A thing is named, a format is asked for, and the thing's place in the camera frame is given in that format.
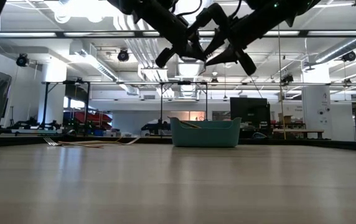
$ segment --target cable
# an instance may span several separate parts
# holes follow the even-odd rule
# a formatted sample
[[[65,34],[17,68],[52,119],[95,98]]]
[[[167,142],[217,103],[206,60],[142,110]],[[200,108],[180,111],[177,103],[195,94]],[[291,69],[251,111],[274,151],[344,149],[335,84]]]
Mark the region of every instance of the cable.
[[[19,7],[21,9],[30,9],[30,10],[47,10],[47,9],[51,9],[51,8],[32,8],[32,7],[23,7],[23,6],[20,6],[20,5],[17,5],[17,4],[13,4],[13,3],[9,3],[7,2],[6,4],[10,5],[10,6],[15,6],[15,7]]]
[[[282,60],[281,60],[281,47],[280,47],[280,24],[278,25],[278,42],[279,42],[279,74],[280,74],[280,82],[279,82],[279,87],[280,87],[280,104],[282,108],[282,118],[283,118],[283,135],[284,135],[284,140],[286,140],[286,124],[284,123],[284,111],[283,111],[283,95],[282,95]]]
[[[225,83],[225,94],[223,96],[224,99],[227,99],[227,68],[226,66],[224,66],[224,76],[225,76],[225,79],[224,79],[224,83]]]
[[[251,78],[251,81],[253,82],[255,88],[257,89],[258,93],[260,94],[261,99],[263,99],[263,95],[261,94],[261,92],[260,92],[260,90],[258,89],[257,85],[255,85],[255,82],[254,82],[254,80],[253,80],[253,77],[250,77],[250,78]]]
[[[199,11],[200,8],[202,7],[202,5],[203,5],[203,0],[200,0],[200,4],[199,4],[199,6],[198,6],[198,8],[197,8],[196,10],[194,10],[194,11],[192,11],[192,12],[183,12],[183,13],[180,13],[180,14],[178,14],[178,15],[176,15],[176,16],[179,17],[179,16],[191,15],[191,14],[193,14],[193,13]]]
[[[344,80],[346,80],[347,79],[347,68],[345,67],[345,62],[343,62],[344,63]],[[344,87],[344,100],[347,100],[347,93],[346,93],[346,89],[347,87],[345,86]]]
[[[236,14],[238,14],[239,9],[240,9],[240,6],[241,6],[241,0],[239,0],[239,5],[238,5],[238,7],[236,8],[235,12],[232,13],[231,17],[234,17]]]

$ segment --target ceiling pipe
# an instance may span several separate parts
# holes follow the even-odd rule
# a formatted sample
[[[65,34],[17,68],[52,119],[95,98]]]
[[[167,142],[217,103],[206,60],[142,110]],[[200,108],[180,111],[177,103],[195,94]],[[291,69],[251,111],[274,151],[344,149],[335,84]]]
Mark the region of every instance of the ceiling pipe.
[[[350,62],[349,64],[346,64],[345,66],[343,66],[343,67],[341,67],[341,68],[338,68],[338,69],[336,69],[336,70],[330,72],[330,74],[331,74],[331,73],[334,73],[334,72],[339,72],[339,71],[341,71],[341,70],[343,70],[343,69],[345,69],[345,68],[349,68],[349,67],[352,67],[352,66],[354,66],[354,65],[356,65],[356,61]]]
[[[356,49],[356,38],[347,38],[333,47],[317,54],[315,63],[326,63]]]

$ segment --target basket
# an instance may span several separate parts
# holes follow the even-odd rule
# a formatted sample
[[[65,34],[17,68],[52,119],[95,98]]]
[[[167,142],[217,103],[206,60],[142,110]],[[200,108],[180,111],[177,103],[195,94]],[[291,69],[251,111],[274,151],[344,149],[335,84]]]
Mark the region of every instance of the basket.
[[[200,128],[170,118],[172,143],[177,147],[236,147],[239,142],[241,118],[233,121],[186,121]]]

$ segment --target wire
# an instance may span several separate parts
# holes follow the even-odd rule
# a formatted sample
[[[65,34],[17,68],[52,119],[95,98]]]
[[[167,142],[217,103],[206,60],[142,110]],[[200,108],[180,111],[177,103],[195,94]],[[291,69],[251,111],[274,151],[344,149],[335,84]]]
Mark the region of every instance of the wire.
[[[225,94],[223,96],[224,99],[228,98],[227,97],[227,67],[224,65],[224,76],[225,76],[225,79],[224,79],[224,83],[225,83]]]
[[[236,14],[238,14],[239,9],[240,9],[240,6],[241,6],[241,0],[239,0],[239,5],[238,5],[238,7],[236,8],[235,12],[232,13],[231,17],[234,17]]]
[[[180,13],[180,14],[178,14],[178,15],[176,15],[176,16],[179,17],[179,16],[191,15],[191,14],[193,14],[193,13],[199,11],[200,8],[202,7],[202,5],[203,5],[203,0],[200,0],[200,4],[199,4],[199,6],[198,6],[198,8],[197,8],[196,10],[194,10],[194,11],[192,11],[192,12],[183,12],[183,13]]]
[[[9,3],[7,2],[6,4],[10,5],[10,6],[15,6],[15,7],[19,7],[21,9],[30,9],[30,10],[47,10],[47,9],[51,9],[51,8],[33,8],[33,7],[23,7],[17,4],[13,4],[13,3]]]
[[[282,60],[281,60],[281,46],[280,46],[280,24],[278,24],[278,43],[279,43],[279,74],[280,74],[280,82],[279,82],[279,87],[280,87],[280,105],[282,108],[282,118],[283,118],[283,136],[284,140],[286,140],[286,124],[284,122],[284,111],[283,111],[283,94],[282,94]]]
[[[255,88],[257,89],[258,93],[260,94],[261,99],[263,99],[263,95],[261,94],[261,92],[260,92],[260,90],[258,89],[257,85],[255,85],[255,82],[254,82],[254,80],[253,80],[253,77],[250,77],[250,78],[251,78],[251,81],[253,82]]]

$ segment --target workbench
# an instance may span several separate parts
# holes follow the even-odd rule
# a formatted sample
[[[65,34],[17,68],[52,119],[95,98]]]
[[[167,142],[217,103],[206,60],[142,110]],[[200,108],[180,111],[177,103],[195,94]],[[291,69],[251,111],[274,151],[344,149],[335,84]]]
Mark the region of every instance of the workbench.
[[[304,139],[308,138],[308,133],[317,133],[318,139],[323,139],[322,134],[325,132],[324,130],[317,130],[317,129],[274,129],[273,132],[275,133],[302,133],[304,135]]]

